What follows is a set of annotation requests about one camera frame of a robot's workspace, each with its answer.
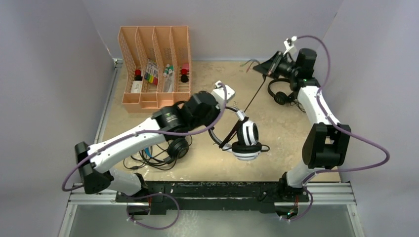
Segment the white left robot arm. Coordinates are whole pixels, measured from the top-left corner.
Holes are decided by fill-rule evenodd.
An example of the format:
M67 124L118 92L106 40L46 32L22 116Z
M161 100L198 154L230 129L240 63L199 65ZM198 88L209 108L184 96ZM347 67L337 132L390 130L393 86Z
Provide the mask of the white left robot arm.
M182 107L177 104L163 107L138 126L107 141L78 143L75 170L79 171L81 188L88 195L110 189L128 195L135 202L145 200L147 188L142 175L115 171L114 165L150 146L210 130L234 95L224 87L200 91L183 102Z

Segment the white and black headphones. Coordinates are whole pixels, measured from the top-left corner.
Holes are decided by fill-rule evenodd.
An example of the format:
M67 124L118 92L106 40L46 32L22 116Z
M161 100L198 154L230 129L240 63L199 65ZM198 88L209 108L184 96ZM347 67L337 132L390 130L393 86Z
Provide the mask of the white and black headphones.
M238 108L227 106L226 109L235 112L238 122L231 130L232 134L237 132L238 141L229 144L228 135L221 141L214 133L214 129L209 130L211 139L221 148L222 151L232 153L238 160L251 161L256 159L262 152L262 144L259 142L258 128L255 122Z

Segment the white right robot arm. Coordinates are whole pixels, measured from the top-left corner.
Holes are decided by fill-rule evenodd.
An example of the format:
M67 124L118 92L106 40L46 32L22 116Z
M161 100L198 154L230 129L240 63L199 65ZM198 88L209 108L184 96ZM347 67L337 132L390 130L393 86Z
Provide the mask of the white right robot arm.
M349 144L350 126L341 124L327 106L320 106L323 99L318 91L320 84L313 77L317 53L303 48L296 60L290 53L276 52L269 60L253 67L264 78L271 78L270 84L286 82L291 93L267 91L277 104L295 104L305 111L312 127L302 146L302 161L285 172L279 180L277 194L289 201L296 194L303 193L304 185L319 171L328 171L341 166Z

